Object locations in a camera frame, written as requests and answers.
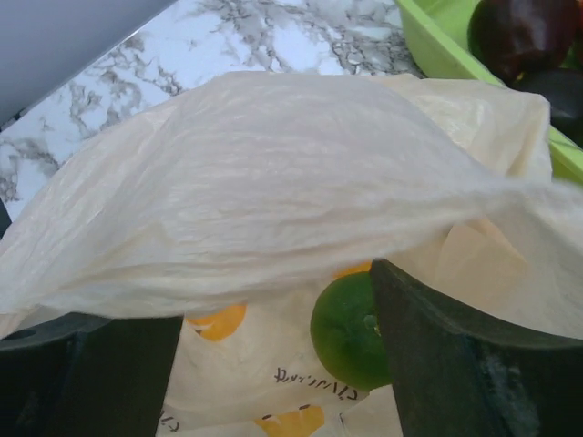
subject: orange fruit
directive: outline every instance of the orange fruit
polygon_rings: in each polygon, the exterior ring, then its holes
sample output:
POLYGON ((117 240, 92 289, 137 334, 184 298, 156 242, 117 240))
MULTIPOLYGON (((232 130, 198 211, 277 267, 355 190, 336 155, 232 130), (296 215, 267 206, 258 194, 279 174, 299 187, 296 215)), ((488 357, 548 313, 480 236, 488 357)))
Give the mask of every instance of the orange fruit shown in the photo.
POLYGON ((318 359, 337 380, 362 391, 392 383, 368 271, 336 279, 322 292, 310 334, 318 359))

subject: green citrus fruit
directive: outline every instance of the green citrus fruit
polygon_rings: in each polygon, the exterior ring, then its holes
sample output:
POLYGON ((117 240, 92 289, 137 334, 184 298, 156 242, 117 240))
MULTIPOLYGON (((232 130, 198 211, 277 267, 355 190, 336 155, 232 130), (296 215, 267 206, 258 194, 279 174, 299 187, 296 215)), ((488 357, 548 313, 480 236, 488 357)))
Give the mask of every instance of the green citrus fruit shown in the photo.
POLYGON ((338 381, 362 391, 392 383, 368 272, 339 278, 322 292, 310 334, 320 362, 338 381))

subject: white plastic bag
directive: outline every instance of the white plastic bag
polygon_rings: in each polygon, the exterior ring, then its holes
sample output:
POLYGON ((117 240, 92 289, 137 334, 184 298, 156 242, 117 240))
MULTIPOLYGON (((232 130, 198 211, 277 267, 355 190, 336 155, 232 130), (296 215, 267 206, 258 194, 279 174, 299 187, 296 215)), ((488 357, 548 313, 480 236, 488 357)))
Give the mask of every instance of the white plastic bag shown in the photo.
POLYGON ((477 82, 214 79, 89 140, 25 208, 0 245, 0 333, 228 307, 185 323, 160 435, 398 435, 390 387, 366 397, 316 360, 313 303, 389 257, 583 338, 583 195, 549 181, 547 119, 542 98, 477 82))

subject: dark red fruit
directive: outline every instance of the dark red fruit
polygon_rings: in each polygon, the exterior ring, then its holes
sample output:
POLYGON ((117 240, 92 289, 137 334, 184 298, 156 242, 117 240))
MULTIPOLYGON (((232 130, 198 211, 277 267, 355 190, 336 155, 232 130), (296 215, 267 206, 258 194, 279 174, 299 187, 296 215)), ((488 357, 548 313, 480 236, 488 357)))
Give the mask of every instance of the dark red fruit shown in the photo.
POLYGON ((578 0, 482 0, 468 27, 468 46, 495 76, 560 66, 579 28, 578 0))
POLYGON ((526 73, 512 88, 548 100, 551 124, 583 148, 583 73, 566 68, 526 73))
POLYGON ((575 36, 575 44, 573 46, 573 52, 575 53, 575 58, 583 66, 583 0, 578 0, 579 4, 579 24, 577 30, 577 36, 575 36))

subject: marble countertop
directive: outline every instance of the marble countertop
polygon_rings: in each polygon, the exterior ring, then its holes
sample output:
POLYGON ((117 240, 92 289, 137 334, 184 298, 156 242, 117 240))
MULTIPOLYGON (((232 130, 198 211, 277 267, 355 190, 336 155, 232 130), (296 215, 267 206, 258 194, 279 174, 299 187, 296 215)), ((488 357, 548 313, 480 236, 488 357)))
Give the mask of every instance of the marble countertop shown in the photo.
POLYGON ((178 0, 0 133, 15 219, 83 141, 233 70, 419 75, 392 0, 178 0))

